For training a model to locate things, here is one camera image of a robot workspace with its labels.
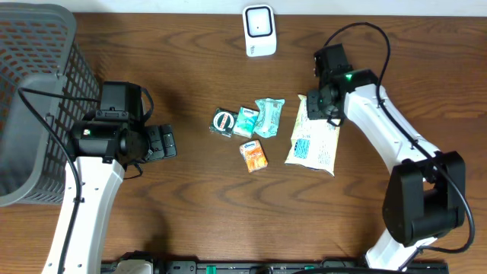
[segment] wood grain surface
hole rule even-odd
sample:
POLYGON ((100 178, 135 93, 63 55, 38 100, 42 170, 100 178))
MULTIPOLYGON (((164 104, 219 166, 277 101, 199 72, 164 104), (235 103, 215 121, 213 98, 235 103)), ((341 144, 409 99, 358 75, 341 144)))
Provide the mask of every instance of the wood grain surface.
MULTIPOLYGON (((104 260, 147 250, 200 260, 320 260, 359 256, 384 230, 381 206, 389 174, 352 123, 340 132, 335 177, 285 166, 298 94, 317 86, 313 53, 353 21, 381 26, 392 44, 383 85, 427 140, 457 150, 467 166, 466 191, 476 242, 463 254, 425 252, 451 273, 483 273, 487 257, 487 20, 276 16, 275 55, 248 58, 238 15, 77 14, 77 40, 97 77, 146 87, 155 102, 150 124, 171 123, 177 158, 144 166, 142 178, 117 194, 104 260), (284 98, 277 137, 260 139, 269 166, 247 173, 238 151, 246 139, 211 134, 217 107, 256 108, 284 98)), ((381 36, 358 27, 339 35, 351 64, 376 73, 381 36)), ((0 209, 0 272, 40 272, 59 207, 0 209)), ((435 245, 457 247, 467 225, 435 245)))

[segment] wire mesh basket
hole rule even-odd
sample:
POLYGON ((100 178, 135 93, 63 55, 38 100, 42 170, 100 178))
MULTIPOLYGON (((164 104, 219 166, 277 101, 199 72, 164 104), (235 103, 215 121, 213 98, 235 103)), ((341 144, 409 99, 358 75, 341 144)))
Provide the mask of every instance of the wire mesh basket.
MULTIPOLYGON (((0 4, 0 206, 62 201, 66 159, 17 89, 99 99, 75 32, 74 16, 58 5, 0 4)), ((25 95, 61 140, 96 108, 93 102, 25 95)))

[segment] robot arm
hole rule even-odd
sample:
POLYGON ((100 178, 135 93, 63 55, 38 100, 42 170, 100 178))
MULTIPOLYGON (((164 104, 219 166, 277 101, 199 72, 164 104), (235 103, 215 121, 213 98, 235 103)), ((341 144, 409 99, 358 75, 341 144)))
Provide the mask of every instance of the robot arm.
MULTIPOLYGON (((383 205, 386 231, 365 259, 371 268, 398 270, 416 250, 436 241, 463 224, 465 208, 444 177, 424 154, 392 123, 377 100, 377 76, 368 69, 354 71, 342 44, 328 46, 314 54, 319 90, 309 91, 310 119, 327 119, 341 126, 348 118, 367 136, 390 172, 383 205), (333 121, 340 119, 340 124, 333 121), (434 184, 424 191, 423 183, 434 184)), ((384 87, 379 95, 384 107, 400 126, 454 179, 465 193, 465 164, 454 151, 443 154, 426 141, 390 102, 384 87)))
MULTIPOLYGON (((406 137, 384 115, 382 109, 378 107, 375 89, 375 84, 367 84, 357 87, 352 93, 347 93, 344 106, 346 117, 367 136, 382 157, 389 173, 391 173, 394 166, 401 164, 406 159, 414 162, 425 160, 426 157, 411 146, 406 137)), ((411 124, 404 119, 397 108, 390 102, 384 87, 380 87, 380 97, 386 100, 386 108, 396 121, 434 157, 434 153, 440 150, 419 135, 411 124)))
MULTIPOLYGON (((69 131, 67 148, 81 181, 81 202, 68 249, 62 256, 76 193, 75 178, 67 164, 61 212, 43 274, 58 273, 59 258, 63 257, 65 273, 100 273, 110 212, 126 168, 176 156, 169 125, 145 126, 151 110, 143 115, 142 92, 148 95, 135 84, 105 82, 100 109, 75 122, 69 131)), ((128 266, 147 267, 138 263, 134 260, 128 266)))

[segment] white plug-in device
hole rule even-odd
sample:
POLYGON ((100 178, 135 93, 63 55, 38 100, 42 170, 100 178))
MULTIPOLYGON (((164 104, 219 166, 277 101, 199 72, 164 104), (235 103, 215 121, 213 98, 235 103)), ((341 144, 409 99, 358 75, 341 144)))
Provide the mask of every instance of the white plug-in device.
POLYGON ((251 5, 242 12, 245 45, 249 57, 267 56, 275 53, 274 11, 268 5, 251 5))

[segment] snack package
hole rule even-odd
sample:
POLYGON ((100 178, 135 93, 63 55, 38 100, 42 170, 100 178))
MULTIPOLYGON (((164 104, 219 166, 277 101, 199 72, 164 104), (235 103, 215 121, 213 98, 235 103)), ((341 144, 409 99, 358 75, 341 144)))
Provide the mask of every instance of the snack package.
POLYGON ((267 167, 267 159, 264 155, 262 147, 260 146, 259 140, 250 141, 241 145, 240 153, 247 163, 249 173, 267 167))
POLYGON ((276 136, 284 102, 284 99, 271 98, 256 100, 260 113, 253 131, 263 138, 276 136))
POLYGON ((241 107, 240 112, 238 113, 237 123, 234 127, 234 134, 252 138, 253 127, 256 124, 258 115, 259 111, 241 107))
POLYGON ((231 137, 231 133, 237 120, 237 114, 230 111, 216 109, 215 116, 213 116, 210 131, 220 133, 224 136, 231 137))
POLYGON ((301 102, 285 164, 300 164, 335 176, 333 170, 340 128, 330 125, 325 119, 310 120, 307 117, 306 96, 298 96, 301 102))

